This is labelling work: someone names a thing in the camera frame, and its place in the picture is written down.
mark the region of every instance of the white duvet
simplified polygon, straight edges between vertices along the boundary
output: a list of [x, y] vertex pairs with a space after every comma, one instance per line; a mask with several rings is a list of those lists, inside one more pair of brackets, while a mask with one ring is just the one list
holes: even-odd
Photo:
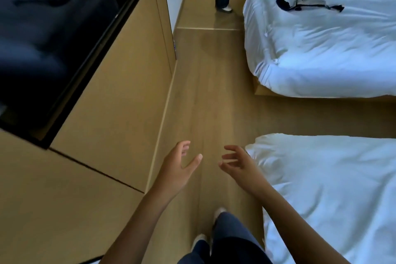
[[[396, 263], [396, 140], [270, 134], [246, 147], [268, 181], [352, 264]], [[274, 264], [293, 258], [265, 211]]]
[[[263, 16], [262, 46], [245, 46], [251, 54], [262, 48], [264, 59], [248, 54], [251, 71], [286, 96], [396, 95], [396, 0], [325, 1], [345, 9], [286, 12], [276, 0], [260, 0], [255, 15]], [[248, 29], [251, 3], [257, 0], [245, 4], [245, 37], [257, 40], [250, 35], [255, 30]]]

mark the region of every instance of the bed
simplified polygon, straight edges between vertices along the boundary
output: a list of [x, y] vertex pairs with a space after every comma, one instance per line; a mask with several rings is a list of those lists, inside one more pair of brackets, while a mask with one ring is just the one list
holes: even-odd
[[[396, 140], [269, 134], [246, 146], [271, 185], [353, 264], [396, 263]], [[266, 251], [294, 263], [263, 209]]]
[[345, 8], [286, 12], [276, 0], [246, 0], [256, 94], [396, 99], [396, 0], [325, 1]]

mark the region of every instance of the hallway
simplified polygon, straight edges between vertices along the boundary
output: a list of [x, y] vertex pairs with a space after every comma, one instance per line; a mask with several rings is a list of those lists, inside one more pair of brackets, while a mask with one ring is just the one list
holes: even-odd
[[273, 132], [396, 137], [393, 104], [255, 96], [244, 50], [243, 3], [230, 0], [235, 13], [228, 15], [215, 11], [214, 0], [184, 2], [174, 36], [177, 67], [151, 183], [177, 141], [191, 140], [186, 164], [197, 153], [204, 157], [161, 216], [145, 264], [176, 264], [197, 234], [210, 235], [220, 206], [262, 242], [260, 205], [217, 166], [225, 144], [245, 146]]

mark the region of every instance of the shoe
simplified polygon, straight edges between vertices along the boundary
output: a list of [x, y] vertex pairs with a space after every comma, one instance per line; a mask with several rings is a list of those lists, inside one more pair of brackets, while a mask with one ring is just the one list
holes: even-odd
[[225, 8], [217, 8], [217, 10], [226, 14], [231, 14], [233, 12], [229, 5], [227, 5]]
[[191, 247], [191, 252], [194, 250], [194, 247], [197, 245], [197, 243], [199, 241], [205, 241], [207, 244], [209, 244], [209, 242], [207, 241], [207, 237], [205, 234], [199, 234], [198, 236], [195, 237], [194, 242], [192, 243], [192, 247]]
[[219, 215], [223, 212], [227, 212], [227, 209], [224, 207], [220, 207], [215, 211], [215, 216], [213, 217], [213, 224], [215, 224], [217, 217], [219, 217]]

